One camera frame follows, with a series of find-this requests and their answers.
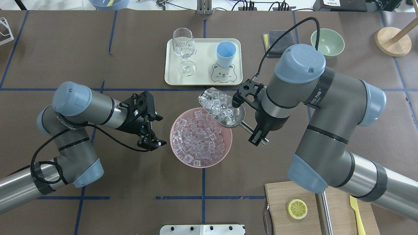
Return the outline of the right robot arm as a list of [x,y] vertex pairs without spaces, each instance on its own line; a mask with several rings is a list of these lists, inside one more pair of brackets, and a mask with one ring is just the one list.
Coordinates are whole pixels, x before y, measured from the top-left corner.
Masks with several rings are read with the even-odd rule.
[[287,172],[294,183],[316,194],[338,188],[417,221],[417,181],[346,150],[354,129],[382,114],[386,95],[381,89],[326,67],[313,46],[295,44],[282,54],[267,86],[252,79],[239,86],[232,105],[244,102],[256,111],[257,126],[249,138],[256,146],[300,103],[314,109]]

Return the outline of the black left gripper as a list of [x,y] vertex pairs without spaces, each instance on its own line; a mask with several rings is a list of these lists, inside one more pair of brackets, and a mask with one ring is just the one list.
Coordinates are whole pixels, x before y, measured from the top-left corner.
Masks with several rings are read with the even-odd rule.
[[124,122],[117,130],[137,134],[140,140],[137,146],[146,151],[154,151],[160,146],[167,144],[166,141],[160,140],[152,130],[151,122],[163,120],[163,116],[155,112],[155,104],[153,95],[144,91],[138,94],[132,94],[130,98],[119,103],[119,106],[127,110],[127,116]]

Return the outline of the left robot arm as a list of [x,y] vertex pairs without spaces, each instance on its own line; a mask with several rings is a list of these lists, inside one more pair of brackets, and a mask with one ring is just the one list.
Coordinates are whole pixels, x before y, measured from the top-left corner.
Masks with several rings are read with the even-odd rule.
[[86,126],[106,126],[137,135],[138,148],[148,152],[166,145],[152,130],[153,121],[161,121],[155,111],[153,95],[133,94],[118,101],[75,82],[64,82],[55,91],[53,101],[37,118],[38,128],[54,141],[59,155],[49,161],[36,161],[36,150],[30,165],[1,179],[1,213],[7,212],[55,192],[72,183],[81,188],[103,176],[100,158],[96,155]]

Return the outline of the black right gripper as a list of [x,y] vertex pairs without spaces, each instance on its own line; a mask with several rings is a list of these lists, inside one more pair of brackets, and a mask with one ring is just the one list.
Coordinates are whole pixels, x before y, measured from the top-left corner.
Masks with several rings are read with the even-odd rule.
[[[265,88],[264,84],[257,83],[251,79],[239,85],[238,90],[232,97],[232,106],[239,108],[244,102],[248,103],[253,109],[261,112],[263,110],[261,105],[261,92]],[[260,143],[263,145],[268,144],[268,140],[263,136],[262,129],[256,126],[252,135],[248,140],[254,146],[258,146]]]

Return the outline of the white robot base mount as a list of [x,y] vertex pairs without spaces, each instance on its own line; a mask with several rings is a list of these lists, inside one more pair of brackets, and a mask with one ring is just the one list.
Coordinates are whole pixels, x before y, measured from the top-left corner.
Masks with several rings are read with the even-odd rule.
[[165,225],[160,235],[245,235],[244,225],[209,224],[209,225]]

